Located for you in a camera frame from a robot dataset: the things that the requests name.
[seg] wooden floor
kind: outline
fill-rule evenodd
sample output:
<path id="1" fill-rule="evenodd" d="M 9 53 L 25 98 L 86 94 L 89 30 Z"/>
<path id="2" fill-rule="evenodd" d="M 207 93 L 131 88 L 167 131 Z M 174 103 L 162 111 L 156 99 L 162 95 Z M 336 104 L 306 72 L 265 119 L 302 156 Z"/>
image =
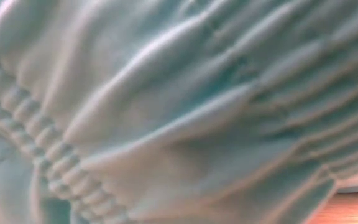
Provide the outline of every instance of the wooden floor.
<path id="1" fill-rule="evenodd" d="M 358 193 L 335 195 L 310 224 L 358 224 Z"/>

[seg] teal fabric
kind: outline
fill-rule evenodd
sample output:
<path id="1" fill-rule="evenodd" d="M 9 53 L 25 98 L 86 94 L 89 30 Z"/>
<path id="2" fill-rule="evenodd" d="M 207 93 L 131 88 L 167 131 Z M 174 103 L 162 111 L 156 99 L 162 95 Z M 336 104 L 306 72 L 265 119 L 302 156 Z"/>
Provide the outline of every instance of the teal fabric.
<path id="1" fill-rule="evenodd" d="M 358 0 L 0 0 L 0 224 L 303 223 L 358 176 Z"/>
<path id="2" fill-rule="evenodd" d="M 358 186 L 355 187 L 345 187 L 343 189 L 339 189 L 338 193 L 344 194 L 344 193 L 355 193 L 358 192 Z"/>

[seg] shirred elastic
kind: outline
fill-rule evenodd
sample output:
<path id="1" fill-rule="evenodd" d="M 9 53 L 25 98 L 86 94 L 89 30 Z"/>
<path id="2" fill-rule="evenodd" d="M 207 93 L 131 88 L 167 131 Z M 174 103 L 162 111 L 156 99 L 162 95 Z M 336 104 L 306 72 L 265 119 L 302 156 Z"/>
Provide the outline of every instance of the shirred elastic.
<path id="1" fill-rule="evenodd" d="M 62 141 L 59 130 L 42 114 L 30 93 L 1 68 L 0 129 L 9 133 L 10 140 L 48 178 L 49 189 L 60 199 L 69 200 L 87 220 L 98 223 L 107 213 L 126 212 L 103 190 L 101 182 L 81 168 L 72 146 Z"/>

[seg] gathered fabric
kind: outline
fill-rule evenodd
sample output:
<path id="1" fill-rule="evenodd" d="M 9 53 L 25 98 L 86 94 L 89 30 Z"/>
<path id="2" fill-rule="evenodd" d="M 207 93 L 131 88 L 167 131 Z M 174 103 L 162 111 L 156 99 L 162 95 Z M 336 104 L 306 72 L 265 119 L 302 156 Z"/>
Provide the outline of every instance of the gathered fabric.
<path id="1" fill-rule="evenodd" d="M 0 0 L 0 224 L 303 223 L 354 180 L 358 0 Z"/>

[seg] seam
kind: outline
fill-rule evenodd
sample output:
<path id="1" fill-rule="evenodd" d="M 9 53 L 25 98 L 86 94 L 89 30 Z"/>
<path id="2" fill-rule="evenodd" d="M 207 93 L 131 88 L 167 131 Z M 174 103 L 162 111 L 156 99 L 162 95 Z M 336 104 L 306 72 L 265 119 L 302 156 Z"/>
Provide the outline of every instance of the seam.
<path id="1" fill-rule="evenodd" d="M 4 75 L 10 76 L 10 75 L 7 74 L 7 72 L 5 71 L 5 69 L 2 68 L 1 65 L 0 65 L 0 69 L 2 70 L 2 72 L 3 72 Z M 39 105 L 39 103 L 36 102 L 36 101 L 32 98 L 31 92 L 29 92 L 29 91 L 27 91 L 26 89 L 24 89 L 23 87 L 19 86 L 16 82 L 14 82 L 13 85 L 15 85 L 16 87 L 18 87 L 20 90 L 24 90 L 26 93 L 28 93 L 28 97 L 27 97 L 27 98 L 29 98 L 29 99 L 31 100 L 31 102 L 36 103 L 37 105 Z M 0 105 L 0 110 L 3 111 L 3 112 L 5 112 L 5 113 L 7 113 L 7 114 L 9 114 L 8 119 L 11 119 L 11 120 L 13 120 L 14 122 L 18 123 L 19 125 L 21 125 L 21 126 L 23 127 L 22 131 L 24 131 L 24 133 L 23 133 L 23 134 L 25 135 L 24 137 L 31 139 L 32 142 L 35 143 L 35 145 L 37 146 L 37 148 L 40 149 L 41 152 L 39 152 L 39 154 L 37 154 L 37 155 L 35 155 L 35 156 L 32 156 L 32 162 L 33 162 L 33 164 L 34 164 L 35 166 L 37 166 L 37 164 L 36 164 L 37 159 L 46 159 L 46 158 L 45 158 L 45 154 L 46 154 L 47 150 L 37 145 L 37 143 L 36 143 L 36 141 L 35 141 L 35 137 L 34 137 L 33 135 L 31 135 L 30 133 L 28 133 L 27 130 L 25 130 L 25 123 L 22 123 L 22 122 L 20 122 L 20 121 L 18 121 L 18 120 L 16 120 L 16 119 L 14 119 L 12 113 L 11 113 L 10 111 L 6 110 L 5 108 L 3 108 L 1 105 Z M 119 204 L 115 201 L 114 195 L 113 195 L 113 194 L 110 194 L 109 192 L 106 192 L 106 191 L 102 188 L 102 182 L 101 182 L 100 180 L 97 180 L 97 179 L 95 179 L 94 177 L 92 177 L 92 176 L 89 174 L 88 171 L 83 170 L 83 169 L 79 166 L 79 164 L 80 164 L 79 161 L 80 161 L 80 160 L 79 160 L 79 157 L 77 156 L 77 154 L 76 154 L 76 152 L 75 152 L 75 150 L 74 150 L 74 147 L 62 141 L 61 131 L 57 129 L 57 127 L 55 126 L 55 123 L 54 123 L 53 119 L 52 119 L 51 117 L 47 116 L 46 114 L 45 114 L 45 118 L 49 119 L 49 120 L 52 122 L 52 127 L 55 128 L 55 130 L 57 131 L 58 142 L 60 142 L 61 144 L 65 144 L 66 146 L 68 146 L 68 147 L 69 147 L 69 150 L 68 150 L 69 153 L 73 154 L 73 155 L 76 157 L 76 159 L 77 159 L 76 162 L 75 162 L 75 164 L 74 164 L 73 166 L 71 166 L 68 170 L 66 170 L 66 171 L 61 171 L 61 172 L 59 172 L 58 170 L 53 170 L 53 169 L 52 169 L 52 165 L 53 165 L 55 162 L 54 162 L 54 161 L 51 161 L 51 160 L 49 160 L 49 159 L 46 159 L 46 162 L 49 163 L 49 164 L 48 164 L 49 166 L 46 167 L 46 169 L 47 169 L 48 171 L 51 171 L 51 172 L 54 173 L 55 177 L 57 177 L 57 179 L 59 180 L 59 184 L 63 185 L 63 186 L 62 186 L 63 188 L 67 188 L 67 190 L 70 191 L 70 193 L 71 193 L 70 195 L 74 195 L 74 197 L 69 197 L 69 198 L 64 198 L 64 199 L 68 200 L 69 202 L 72 202 L 73 200 L 78 200 L 81 204 L 78 205 L 77 208 L 75 208 L 75 207 L 73 207 L 73 206 L 72 206 L 72 207 L 74 208 L 74 210 L 76 210 L 77 212 L 79 212 L 84 218 L 86 218 L 87 220 L 89 220 L 89 221 L 91 221 L 91 222 L 96 222 L 96 221 L 103 222 L 103 216 L 104 216 L 104 215 L 96 215 L 96 214 L 92 211 L 91 207 L 92 207 L 93 205 L 98 205 L 98 204 L 100 204 L 100 203 L 104 203 L 104 202 L 107 202 L 107 201 L 113 201 L 113 203 L 115 204 L 115 206 L 124 208 L 123 210 L 124 210 L 124 212 L 125 212 L 125 216 L 129 219 L 129 221 L 134 222 L 135 220 L 131 220 L 131 219 L 129 218 L 129 216 L 127 215 L 127 208 L 126 208 L 124 205 L 119 205 Z M 0 124 L 0 128 L 2 129 L 2 130 L 0 130 L 0 131 L 4 131 L 4 132 L 7 132 L 7 133 L 9 133 L 9 134 L 12 134 L 12 133 L 10 133 L 9 131 L 6 131 L 5 128 L 1 127 L 1 124 Z M 42 128 L 42 130 L 48 129 L 48 128 L 50 128 L 50 126 L 44 126 L 44 127 Z M 19 147 L 18 147 L 19 149 L 22 149 L 22 147 L 23 147 L 22 144 L 17 144 L 17 145 L 19 145 Z M 95 185 L 94 187 L 92 187 L 91 190 L 87 191 L 87 193 L 85 193 L 85 195 L 82 195 L 82 194 L 75 195 L 75 194 L 73 194 L 73 192 L 72 192 L 72 187 L 73 187 L 73 186 L 70 185 L 70 184 L 66 184 L 66 183 L 62 182 L 62 176 L 63 176 L 64 174 L 66 174 L 68 171 L 70 171 L 70 170 L 71 170 L 72 168 L 74 168 L 74 167 L 79 167 L 79 168 L 80 168 L 80 171 L 85 174 L 85 177 L 83 177 L 83 178 L 87 178 L 87 177 L 88 177 L 89 179 L 93 180 L 93 182 L 96 183 L 96 185 Z M 48 185 L 49 185 L 49 187 L 50 187 L 50 184 L 52 184 L 54 180 L 52 180 L 51 178 L 48 178 L 48 177 L 47 177 L 47 179 L 48 179 Z M 83 197 L 89 196 L 89 195 L 91 195 L 92 193 L 97 192 L 97 191 L 100 191 L 102 194 L 107 195 L 107 198 L 104 198 L 101 202 L 98 201 L 98 202 L 96 202 L 96 203 L 90 203 L 90 204 L 87 204 L 87 203 L 85 203 L 85 202 L 83 201 Z M 52 191 L 52 192 L 53 192 L 54 194 L 56 194 L 58 197 L 61 197 L 61 195 L 60 195 L 58 192 L 56 192 L 56 191 Z M 88 216 L 83 215 L 83 212 L 90 213 L 90 215 L 88 215 Z"/>
<path id="2" fill-rule="evenodd" d="M 199 6 L 198 0 L 194 0 L 193 2 L 194 2 L 194 6 Z M 208 27 L 208 28 L 211 30 L 211 35 L 212 35 L 213 37 L 215 37 L 215 36 L 216 36 L 217 28 L 216 28 L 214 22 L 213 22 L 213 21 L 210 21 L 210 20 L 208 20 L 208 19 L 205 19 L 204 21 L 205 21 L 205 26 Z M 235 62 L 235 64 L 234 64 L 233 66 L 235 66 L 235 69 L 234 69 L 235 71 L 238 71 L 238 68 L 239 68 L 239 66 L 241 65 L 241 63 L 239 63 L 238 60 L 243 61 L 242 59 L 243 59 L 242 57 L 234 57 L 234 62 Z M 263 86 L 261 86 L 260 83 L 258 83 L 257 86 L 258 86 L 257 88 L 260 88 L 260 87 L 261 87 L 261 88 L 258 90 L 258 92 L 268 91 L 268 89 L 265 89 Z M 31 92 L 29 92 L 29 91 L 27 91 L 27 90 L 26 90 L 26 92 L 29 93 L 31 101 L 36 102 L 36 101 L 31 97 Z M 282 106 L 282 105 L 280 105 L 280 104 L 276 104 L 276 105 L 274 105 L 274 108 L 275 108 L 277 111 L 279 111 L 279 113 L 280 113 L 279 115 L 282 117 L 282 119 L 287 119 L 287 118 L 288 118 L 288 111 L 287 111 L 287 109 L 286 109 L 284 106 Z M 297 133 L 296 138 L 299 139 L 299 138 L 301 138 L 301 137 L 304 135 L 304 130 L 303 130 L 302 127 L 298 127 L 298 128 L 296 128 L 295 130 L 296 130 L 296 133 Z M 31 134 L 29 134 L 28 132 L 26 132 L 26 135 L 28 135 L 28 137 L 30 137 L 30 138 L 35 142 L 34 137 L 33 137 Z M 70 152 L 73 152 L 73 153 L 75 154 L 75 150 L 74 150 L 73 146 L 70 146 Z M 334 179 L 335 179 L 335 175 L 334 175 L 334 173 L 332 173 L 330 166 L 329 166 L 328 164 L 323 163 L 323 161 L 320 161 L 319 158 L 314 158 L 314 156 L 312 155 L 314 152 L 310 152 L 310 153 L 311 153 L 312 159 L 315 159 L 316 161 L 318 161 L 318 162 L 322 165 L 322 167 L 328 172 L 328 174 L 329 174 L 331 177 L 334 177 Z M 111 194 L 109 194 L 109 193 L 107 193 L 107 192 L 105 192 L 105 193 L 106 193 L 108 196 L 114 198 L 113 195 L 111 195 Z"/>

